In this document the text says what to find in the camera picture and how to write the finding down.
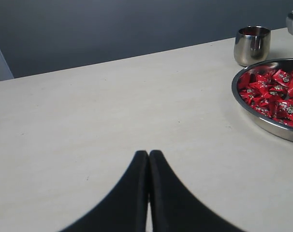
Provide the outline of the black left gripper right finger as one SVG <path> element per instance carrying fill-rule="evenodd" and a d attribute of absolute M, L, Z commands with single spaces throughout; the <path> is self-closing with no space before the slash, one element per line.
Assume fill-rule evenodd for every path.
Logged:
<path fill-rule="evenodd" d="M 179 180 L 164 154 L 149 154 L 150 207 L 155 232 L 241 232 L 200 202 Z"/>

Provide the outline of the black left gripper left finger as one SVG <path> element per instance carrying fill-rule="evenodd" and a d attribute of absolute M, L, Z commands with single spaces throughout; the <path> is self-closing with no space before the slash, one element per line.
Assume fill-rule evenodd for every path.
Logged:
<path fill-rule="evenodd" d="M 149 193 L 149 156 L 137 151 L 114 188 L 64 232 L 144 232 Z"/>

